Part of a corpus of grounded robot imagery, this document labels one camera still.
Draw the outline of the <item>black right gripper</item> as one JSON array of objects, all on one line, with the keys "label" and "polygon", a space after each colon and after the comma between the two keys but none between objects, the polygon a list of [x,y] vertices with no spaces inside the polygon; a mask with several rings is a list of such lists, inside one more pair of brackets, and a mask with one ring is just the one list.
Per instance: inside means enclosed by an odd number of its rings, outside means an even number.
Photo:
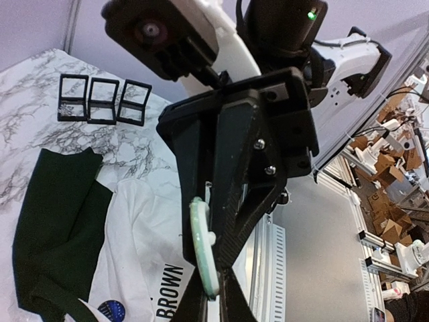
[{"label": "black right gripper", "polygon": [[156,127],[176,157],[184,259],[195,262],[190,203],[212,180],[217,266],[230,268],[290,178],[318,153],[303,74],[289,67],[168,105]]}]

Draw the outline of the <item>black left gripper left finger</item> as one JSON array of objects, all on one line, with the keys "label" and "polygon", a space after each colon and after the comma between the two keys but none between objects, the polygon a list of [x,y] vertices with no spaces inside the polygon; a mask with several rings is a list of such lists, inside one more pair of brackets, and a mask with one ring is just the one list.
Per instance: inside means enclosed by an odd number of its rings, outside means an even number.
[{"label": "black left gripper left finger", "polygon": [[208,314],[207,301],[199,271],[195,268],[171,321],[206,322]]}]

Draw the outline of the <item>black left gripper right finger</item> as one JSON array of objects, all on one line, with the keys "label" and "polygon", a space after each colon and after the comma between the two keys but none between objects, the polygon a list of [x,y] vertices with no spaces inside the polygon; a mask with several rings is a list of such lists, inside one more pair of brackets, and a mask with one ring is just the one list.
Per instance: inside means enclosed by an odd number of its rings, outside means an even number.
[{"label": "black left gripper right finger", "polygon": [[220,275],[220,321],[256,322],[232,268]]}]

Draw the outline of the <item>round landscape picture badge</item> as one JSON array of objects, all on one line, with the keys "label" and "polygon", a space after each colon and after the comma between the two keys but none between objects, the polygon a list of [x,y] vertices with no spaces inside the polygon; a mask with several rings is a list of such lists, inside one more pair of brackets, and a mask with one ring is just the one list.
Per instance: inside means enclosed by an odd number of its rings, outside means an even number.
[{"label": "round landscape picture badge", "polygon": [[200,197],[194,197],[190,203],[190,225],[194,252],[203,290],[207,298],[213,301],[220,293],[220,284],[212,250],[217,237],[213,231],[208,229],[209,214],[208,204]]}]

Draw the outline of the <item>white and green t-shirt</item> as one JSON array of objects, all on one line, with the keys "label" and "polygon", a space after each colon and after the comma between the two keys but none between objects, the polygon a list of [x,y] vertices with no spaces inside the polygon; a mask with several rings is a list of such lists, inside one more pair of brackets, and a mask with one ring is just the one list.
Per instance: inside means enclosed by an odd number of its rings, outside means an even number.
[{"label": "white and green t-shirt", "polygon": [[182,257],[181,204],[126,179],[97,181],[92,149],[43,149],[29,180],[12,247],[17,304],[43,321],[171,321],[195,267]]}]

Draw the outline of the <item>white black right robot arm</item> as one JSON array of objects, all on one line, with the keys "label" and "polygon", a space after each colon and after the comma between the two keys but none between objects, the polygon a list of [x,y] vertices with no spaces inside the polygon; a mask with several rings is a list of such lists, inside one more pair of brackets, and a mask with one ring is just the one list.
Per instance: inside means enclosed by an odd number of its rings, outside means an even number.
[{"label": "white black right robot arm", "polygon": [[166,107],[157,131],[177,161],[185,259],[198,258],[188,206],[211,182],[214,262],[229,268],[287,180],[312,172],[325,123],[370,94],[391,54],[358,28],[317,40],[324,1],[252,1],[236,20],[220,1],[197,6],[217,33],[220,86]]}]

